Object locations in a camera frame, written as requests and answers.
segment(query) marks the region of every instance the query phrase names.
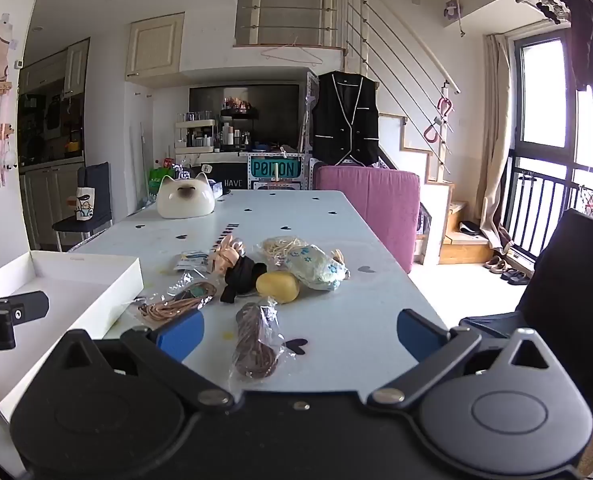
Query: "pink chair back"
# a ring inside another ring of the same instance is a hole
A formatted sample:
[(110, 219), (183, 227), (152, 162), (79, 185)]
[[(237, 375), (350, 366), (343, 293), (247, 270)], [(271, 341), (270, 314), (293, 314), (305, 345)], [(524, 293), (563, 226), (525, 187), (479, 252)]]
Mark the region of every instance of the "pink chair back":
[(322, 166), (315, 187), (343, 192), (403, 270), (410, 272), (421, 202), (418, 175), (361, 166)]

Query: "table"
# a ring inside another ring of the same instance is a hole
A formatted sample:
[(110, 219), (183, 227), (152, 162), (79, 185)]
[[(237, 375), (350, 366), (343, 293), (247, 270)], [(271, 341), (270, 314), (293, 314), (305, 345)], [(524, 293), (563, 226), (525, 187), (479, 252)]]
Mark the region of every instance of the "table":
[[(233, 226), (248, 256), (265, 238), (293, 234), (329, 253), (339, 249), (350, 279), (333, 292), (302, 287), (296, 301), (278, 306), (286, 340), (305, 338), (305, 355), (296, 356), (269, 378), (246, 383), (251, 390), (356, 390), (366, 399), (374, 389), (404, 373), (417, 361), (399, 343), (397, 315), (412, 308), (443, 326), (427, 300), (339, 191), (233, 190), (201, 218), (165, 220), (151, 206), (111, 227), (77, 252), (138, 256), (145, 295), (163, 290), (181, 251), (209, 251)], [(254, 298), (235, 304), (215, 298), (202, 309), (205, 335), (184, 364), (222, 388), (228, 383), (236, 345), (236, 312)], [(142, 323), (125, 312), (108, 335), (119, 336)]]

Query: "yellow soap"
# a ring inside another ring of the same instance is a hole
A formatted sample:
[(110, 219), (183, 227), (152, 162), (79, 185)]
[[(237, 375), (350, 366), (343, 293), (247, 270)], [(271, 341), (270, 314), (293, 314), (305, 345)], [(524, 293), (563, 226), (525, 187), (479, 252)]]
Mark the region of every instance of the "yellow soap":
[(277, 303), (289, 303), (299, 295), (299, 280), (287, 270), (274, 270), (259, 276), (257, 291), (262, 296), (271, 296)]

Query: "kitchen counter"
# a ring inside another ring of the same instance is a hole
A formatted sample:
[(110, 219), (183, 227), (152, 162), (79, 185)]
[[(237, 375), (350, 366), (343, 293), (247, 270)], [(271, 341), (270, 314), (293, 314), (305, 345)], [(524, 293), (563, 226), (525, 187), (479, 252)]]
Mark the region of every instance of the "kitchen counter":
[(43, 168), (52, 168), (52, 166), (60, 166), (62, 164), (81, 164), (85, 162), (82, 156), (73, 156), (71, 158), (61, 158), (59, 160), (50, 160), (49, 162), (42, 162), (40, 164), (32, 164), (30, 166), (23, 166), (19, 168), (19, 174), (26, 171), (42, 170)]

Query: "black vest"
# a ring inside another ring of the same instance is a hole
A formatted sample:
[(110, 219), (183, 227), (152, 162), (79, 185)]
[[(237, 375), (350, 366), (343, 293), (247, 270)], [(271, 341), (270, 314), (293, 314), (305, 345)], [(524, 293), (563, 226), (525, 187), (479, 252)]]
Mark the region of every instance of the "black vest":
[(319, 76), (319, 98), (312, 111), (313, 156), (335, 166), (345, 158), (369, 166), (379, 160), (377, 85), (359, 74)]

